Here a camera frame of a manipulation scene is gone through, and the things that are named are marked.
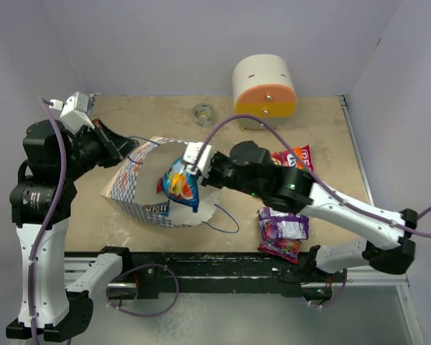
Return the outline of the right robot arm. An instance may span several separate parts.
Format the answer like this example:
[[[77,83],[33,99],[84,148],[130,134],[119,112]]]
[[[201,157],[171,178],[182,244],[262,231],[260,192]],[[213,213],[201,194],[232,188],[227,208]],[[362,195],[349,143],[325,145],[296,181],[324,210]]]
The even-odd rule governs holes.
[[[235,145],[229,155],[204,143],[195,150],[192,160],[202,185],[236,190],[275,211],[320,219],[357,234],[338,246],[313,247],[305,263],[311,280],[366,265],[403,275],[413,263],[415,243],[407,232],[417,226],[415,211],[386,211],[319,184],[305,169],[275,165],[269,151],[252,141]]]

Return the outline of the orange snack packet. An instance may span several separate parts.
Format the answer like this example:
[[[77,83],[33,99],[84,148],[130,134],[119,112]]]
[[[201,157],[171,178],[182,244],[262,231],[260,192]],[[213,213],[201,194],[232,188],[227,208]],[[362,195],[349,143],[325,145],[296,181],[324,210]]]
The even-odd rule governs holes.
[[[290,154],[293,156],[293,166],[299,169],[302,169],[304,166],[314,170],[312,165],[312,158],[310,153],[310,147],[294,147],[292,150],[289,150]]]

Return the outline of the pink REAL crisps bag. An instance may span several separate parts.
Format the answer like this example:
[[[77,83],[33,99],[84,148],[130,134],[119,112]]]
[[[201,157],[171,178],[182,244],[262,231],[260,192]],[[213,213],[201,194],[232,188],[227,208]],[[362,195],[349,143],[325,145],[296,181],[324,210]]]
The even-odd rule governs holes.
[[[314,167],[312,164],[312,155],[310,152],[310,146],[306,145],[304,147],[293,147],[292,151],[313,171]],[[295,156],[290,150],[285,150],[281,152],[271,152],[270,157],[275,165],[285,166],[285,167],[296,167],[302,169],[303,165],[297,162]]]

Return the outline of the blue snack bag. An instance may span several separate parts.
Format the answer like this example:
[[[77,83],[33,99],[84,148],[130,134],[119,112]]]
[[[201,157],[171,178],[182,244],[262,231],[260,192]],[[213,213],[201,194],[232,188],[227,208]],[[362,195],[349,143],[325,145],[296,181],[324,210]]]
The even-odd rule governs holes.
[[[200,202],[199,177],[200,173],[190,172],[187,163],[179,157],[159,179],[156,194],[163,193],[171,201],[190,207],[193,213],[197,213]]]

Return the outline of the checkered paper bag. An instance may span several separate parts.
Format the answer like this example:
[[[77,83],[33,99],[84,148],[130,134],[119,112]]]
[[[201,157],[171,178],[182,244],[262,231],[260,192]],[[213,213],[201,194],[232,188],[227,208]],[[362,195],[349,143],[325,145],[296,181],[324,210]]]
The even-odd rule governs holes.
[[[164,228],[182,228],[205,224],[223,233],[237,233],[240,226],[237,220],[220,205],[221,190],[212,187],[198,187],[200,203],[198,212],[190,207],[168,199],[163,193],[156,194],[159,179],[172,163],[183,155],[187,142],[168,137],[152,137],[136,148],[126,159],[119,171],[112,177],[101,196],[111,204],[142,223]],[[168,217],[148,212],[145,205],[170,202]],[[220,229],[210,224],[210,220],[221,211],[235,224],[233,231]]]

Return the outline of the blue m&m's packet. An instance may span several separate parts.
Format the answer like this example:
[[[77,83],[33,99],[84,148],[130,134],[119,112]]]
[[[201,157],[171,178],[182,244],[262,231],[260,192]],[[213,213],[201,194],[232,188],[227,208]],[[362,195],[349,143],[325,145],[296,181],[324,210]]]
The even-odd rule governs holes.
[[[156,213],[160,216],[168,217],[170,212],[170,202],[156,203],[153,205],[145,205],[144,209],[151,213]]]

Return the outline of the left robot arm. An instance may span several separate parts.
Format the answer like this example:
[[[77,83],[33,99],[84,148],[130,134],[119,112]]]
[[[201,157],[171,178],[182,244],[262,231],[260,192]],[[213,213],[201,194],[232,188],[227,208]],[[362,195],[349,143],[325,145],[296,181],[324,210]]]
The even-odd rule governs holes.
[[[69,341],[91,322],[94,300],[115,279],[133,275],[130,251],[103,248],[72,285],[65,284],[65,238],[76,196],[75,181],[95,167],[113,167],[138,147],[102,121],[72,133],[58,120],[31,125],[23,139],[26,160],[9,196],[22,253],[22,302],[6,327],[8,339]]]

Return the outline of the purple snack packet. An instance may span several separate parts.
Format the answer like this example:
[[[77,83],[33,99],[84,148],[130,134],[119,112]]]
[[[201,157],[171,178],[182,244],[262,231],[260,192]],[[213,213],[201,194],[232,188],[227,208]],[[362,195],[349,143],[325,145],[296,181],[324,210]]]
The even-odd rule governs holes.
[[[258,250],[297,265],[301,241],[309,239],[309,218],[270,207],[260,208],[257,215],[261,233]]]

